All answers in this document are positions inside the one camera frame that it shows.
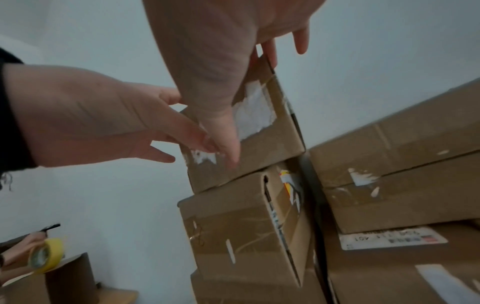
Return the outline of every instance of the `cardboard box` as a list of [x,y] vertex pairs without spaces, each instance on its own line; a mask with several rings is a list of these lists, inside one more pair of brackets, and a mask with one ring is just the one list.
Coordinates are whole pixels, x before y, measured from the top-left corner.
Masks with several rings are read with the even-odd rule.
[[6,282],[1,289],[9,304],[97,304],[99,298],[87,253],[63,260],[44,274]]
[[323,187],[480,150],[480,80],[310,149]]
[[324,189],[342,233],[480,217],[480,153]]
[[[432,235],[420,241],[425,245],[363,250],[342,249],[331,215],[322,227],[329,284],[339,304],[480,303],[480,231],[468,223],[432,225]],[[402,243],[415,236],[401,232]],[[389,243],[388,231],[363,235],[369,236]],[[441,237],[447,243],[435,242]],[[350,238],[349,244],[364,241]]]
[[[188,108],[183,113],[197,121]],[[241,139],[240,162],[235,169],[227,168],[219,155],[180,145],[195,194],[305,151],[289,102],[266,57],[261,57],[247,72],[235,96],[233,113]]]
[[205,280],[198,270],[191,275],[191,284],[198,304],[326,304],[326,297],[317,277],[315,264],[315,245],[311,243],[301,288]]
[[295,180],[279,163],[178,203],[203,278],[302,284],[311,225]]

